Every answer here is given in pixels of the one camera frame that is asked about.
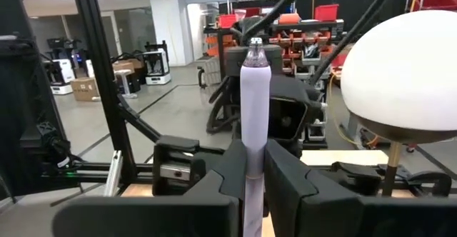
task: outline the red storage bin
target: red storage bin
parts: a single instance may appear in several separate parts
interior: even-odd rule
[[[231,26],[233,26],[233,24],[235,24],[235,22],[236,22],[235,14],[219,16],[219,27],[220,28],[231,28]]]
[[[319,21],[335,21],[339,6],[339,4],[317,6],[314,10],[314,19]]]
[[[246,15],[245,17],[252,17],[260,15],[260,8],[246,8]]]
[[[415,0],[413,11],[419,10],[421,0]],[[457,0],[423,0],[422,9],[440,9],[447,11],[457,11]]]
[[[338,55],[332,62],[331,66],[332,67],[339,67],[344,65],[344,61],[346,61],[346,58],[348,57],[348,54],[341,54]]]

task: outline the glass wall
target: glass wall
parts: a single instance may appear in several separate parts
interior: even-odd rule
[[[123,9],[114,12],[123,52],[144,50],[146,42],[156,43],[151,8]]]
[[[207,26],[214,26],[219,15],[219,5],[209,4],[189,4],[189,24],[191,27],[192,44],[194,48],[194,60],[199,60],[207,53],[209,45],[206,43],[204,29]]]
[[[30,18],[31,30],[36,37],[36,45],[41,53],[51,51],[47,39],[65,37],[65,27],[61,16],[40,16]]]

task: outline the black cable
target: black cable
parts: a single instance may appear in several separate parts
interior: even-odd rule
[[[69,158],[72,161],[78,161],[78,162],[81,162],[81,163],[87,163],[87,161],[83,160],[80,156],[74,155],[72,153],[69,154]]]
[[[212,104],[214,101],[221,95],[222,91],[227,89],[227,85],[229,84],[230,77],[225,76],[224,79],[222,79],[221,84],[219,84],[219,87],[213,92],[213,94],[209,97],[209,103]]]
[[[332,51],[330,56],[326,58],[326,60],[319,65],[316,69],[315,73],[311,76],[311,80],[309,81],[311,86],[314,86],[317,81],[321,78],[322,74],[325,70],[330,66],[330,63],[338,56],[338,54],[349,44],[350,41],[359,33],[362,27],[366,25],[367,21],[370,21],[376,12],[381,8],[386,0],[375,0],[370,7],[365,11],[362,17],[357,21],[356,25],[349,31],[348,34],[340,41],[338,46]]]
[[[47,61],[53,63],[52,59],[49,58],[48,56],[46,56],[46,55],[44,55],[44,54],[40,54],[40,56],[41,56],[42,58],[46,59]]]
[[[260,30],[264,29],[265,26],[272,24],[281,15],[281,12],[287,6],[290,6],[293,1],[294,0],[280,0],[270,13],[244,33],[241,43],[245,44],[251,37],[255,36]]]
[[[235,28],[230,28],[230,32],[234,35],[236,35],[236,39],[242,39],[243,38],[243,33],[241,33],[238,29]]]
[[[230,81],[230,78],[227,78],[226,81],[226,88],[221,89],[221,92],[219,92],[220,95],[216,96],[216,102],[214,103],[213,109],[211,110],[211,113],[209,114],[208,121],[206,122],[206,132],[209,134],[215,134],[224,129],[225,126],[228,126],[230,123],[233,123],[234,121],[239,119],[239,115],[235,114],[230,116],[229,118],[225,119],[221,123],[217,123],[217,115],[219,114],[219,111],[221,109],[225,109],[225,106],[229,106],[228,104],[231,103],[231,91],[233,89],[233,85],[235,83],[233,81]]]

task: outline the black metal frame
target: black metal frame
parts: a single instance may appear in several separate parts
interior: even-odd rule
[[[121,180],[123,183],[133,182],[138,174],[134,155],[131,150],[129,134],[124,118],[119,113],[118,91],[116,78],[109,59],[108,44],[106,42],[100,8],[97,0],[75,0],[78,12],[83,21],[88,47],[92,52],[92,64],[96,75],[101,102],[103,104],[106,122],[114,150],[122,152],[123,165]]]
[[[12,35],[17,33],[20,37],[25,39],[34,39],[31,31],[30,23],[22,0],[2,0],[5,2],[0,6],[0,14],[8,15],[8,20],[0,23],[0,36]],[[49,80],[46,77],[46,72],[42,66],[37,66],[35,69],[28,69],[35,72],[32,81],[34,88],[37,90],[37,96],[34,97],[39,102],[40,113],[43,113],[47,121],[51,122],[57,129],[60,138],[66,140],[64,126],[62,124],[59,113],[57,112],[57,105],[52,97],[51,89],[49,88]]]
[[[233,33],[230,29],[212,29],[206,28],[204,29],[204,34],[216,34],[217,35],[217,46],[218,46],[218,53],[219,53],[219,68],[221,71],[221,79],[226,76],[226,69],[224,67],[225,58],[224,58],[224,36],[225,35],[232,35]]]

